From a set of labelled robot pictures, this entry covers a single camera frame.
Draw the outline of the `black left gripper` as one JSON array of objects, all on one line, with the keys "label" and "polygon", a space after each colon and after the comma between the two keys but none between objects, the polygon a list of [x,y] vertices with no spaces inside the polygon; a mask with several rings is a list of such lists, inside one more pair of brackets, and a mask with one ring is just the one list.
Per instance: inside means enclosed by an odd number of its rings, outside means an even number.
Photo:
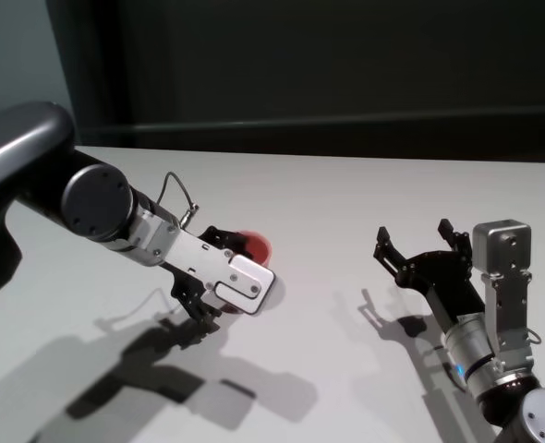
[{"label": "black left gripper", "polygon": [[224,251],[229,249],[237,255],[250,257],[248,237],[242,233],[214,226],[209,226],[199,236],[179,230],[161,264],[174,277],[171,295],[205,332],[219,329],[216,320],[222,311],[204,303],[201,297],[209,291],[208,285],[213,288],[219,281],[217,270],[228,263]]}]

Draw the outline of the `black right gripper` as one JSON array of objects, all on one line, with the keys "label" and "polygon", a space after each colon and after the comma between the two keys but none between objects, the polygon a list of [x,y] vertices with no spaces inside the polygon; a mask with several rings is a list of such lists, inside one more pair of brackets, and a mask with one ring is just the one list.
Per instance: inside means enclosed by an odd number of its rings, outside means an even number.
[{"label": "black right gripper", "polygon": [[484,312],[484,302],[470,281],[472,246],[467,232],[454,230],[441,219],[438,233],[451,248],[405,258],[393,245],[388,230],[377,232],[373,257],[395,279],[396,285],[421,293],[442,330],[449,330],[464,315]]}]

